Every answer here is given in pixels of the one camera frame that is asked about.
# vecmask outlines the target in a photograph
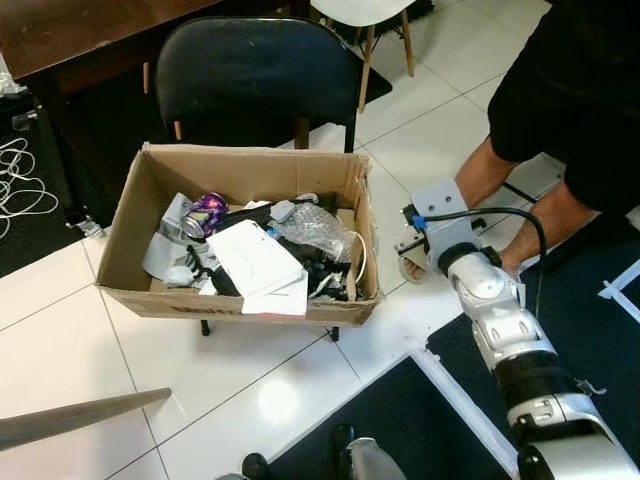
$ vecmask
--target white chair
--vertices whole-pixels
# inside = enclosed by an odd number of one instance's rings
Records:
[[[411,36],[409,33],[409,19],[407,7],[415,0],[311,0],[311,5],[322,15],[327,17],[327,26],[335,20],[351,27],[357,32],[367,27],[367,39],[364,48],[364,66],[362,67],[362,82],[360,84],[360,101],[358,111],[364,111],[367,96],[369,69],[371,68],[371,52],[376,25],[380,22],[400,14],[402,17],[402,36],[404,50],[407,56],[409,76],[413,77],[413,54],[411,52]]]

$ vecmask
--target wooden desk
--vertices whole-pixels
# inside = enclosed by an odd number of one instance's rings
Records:
[[[292,15],[309,16],[309,0],[0,0],[0,50],[14,79],[30,88],[119,198],[123,180],[110,171],[66,97],[154,59],[166,36],[186,20],[264,15],[287,5]]]

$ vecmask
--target purple can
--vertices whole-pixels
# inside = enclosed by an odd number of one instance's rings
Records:
[[[182,231],[191,238],[204,239],[213,233],[227,213],[227,202],[217,193],[205,193],[180,221]]]

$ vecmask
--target black pants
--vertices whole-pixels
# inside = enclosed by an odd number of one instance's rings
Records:
[[[489,104],[491,142],[510,162],[562,149],[573,196],[626,213],[640,204],[640,24],[590,5],[561,0],[542,18]]]

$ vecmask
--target blue connector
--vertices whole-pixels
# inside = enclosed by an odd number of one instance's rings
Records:
[[[427,221],[425,220],[425,218],[423,216],[420,215],[413,215],[411,217],[411,222],[413,223],[413,226],[419,229],[426,229],[427,228]]]

